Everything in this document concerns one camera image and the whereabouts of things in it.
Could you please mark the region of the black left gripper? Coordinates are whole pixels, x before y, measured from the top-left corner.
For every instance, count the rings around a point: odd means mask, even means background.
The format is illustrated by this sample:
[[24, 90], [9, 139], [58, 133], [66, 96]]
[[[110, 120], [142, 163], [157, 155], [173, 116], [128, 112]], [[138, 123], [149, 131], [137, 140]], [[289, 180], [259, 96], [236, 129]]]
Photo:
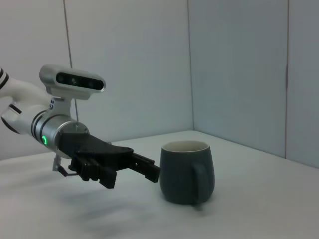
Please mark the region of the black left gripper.
[[71, 158], [68, 168], [83, 181], [99, 181], [107, 189], [114, 189], [117, 171], [130, 168], [153, 183], [159, 181], [160, 168], [155, 161], [129, 147], [115, 146], [87, 133], [64, 133], [59, 149]]

